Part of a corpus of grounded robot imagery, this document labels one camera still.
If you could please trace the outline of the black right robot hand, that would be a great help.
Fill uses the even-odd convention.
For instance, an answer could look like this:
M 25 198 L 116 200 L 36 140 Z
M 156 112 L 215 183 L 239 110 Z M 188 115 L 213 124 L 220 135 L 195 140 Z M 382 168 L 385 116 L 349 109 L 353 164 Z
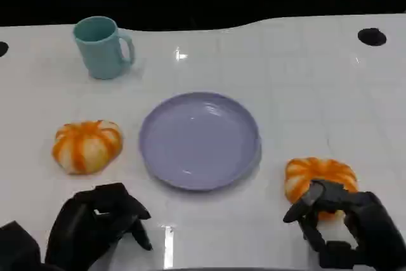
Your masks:
M 318 214 L 336 211 L 345 213 L 344 224 L 355 238 L 356 248 L 344 241 L 325 241 L 318 231 Z M 375 270 L 405 270 L 405 241 L 372 192 L 350 192 L 340 183 L 312 180 L 283 221 L 299 223 L 304 239 L 318 253 L 322 268 L 366 265 Z

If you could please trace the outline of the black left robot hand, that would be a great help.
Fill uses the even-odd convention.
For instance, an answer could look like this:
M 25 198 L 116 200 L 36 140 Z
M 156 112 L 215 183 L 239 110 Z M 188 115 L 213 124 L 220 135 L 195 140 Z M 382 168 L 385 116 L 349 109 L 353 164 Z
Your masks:
M 143 220 L 150 213 L 123 183 L 76 193 L 62 206 L 51 229 L 45 264 L 62 270 L 89 270 L 125 234 L 145 250 L 152 244 Z

